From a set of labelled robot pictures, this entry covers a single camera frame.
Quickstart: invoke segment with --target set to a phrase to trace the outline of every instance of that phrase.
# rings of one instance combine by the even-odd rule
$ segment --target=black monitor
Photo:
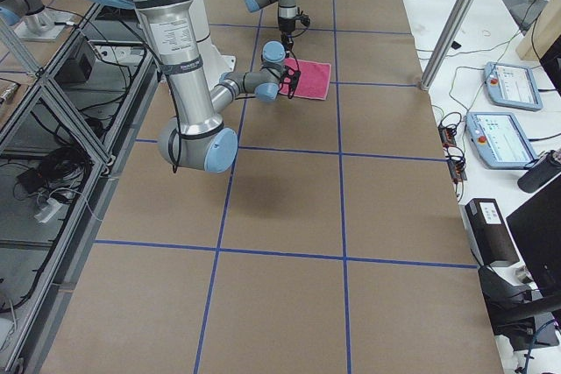
[[[515,210],[507,224],[544,298],[561,295],[561,177]],[[561,322],[561,306],[552,313]]]

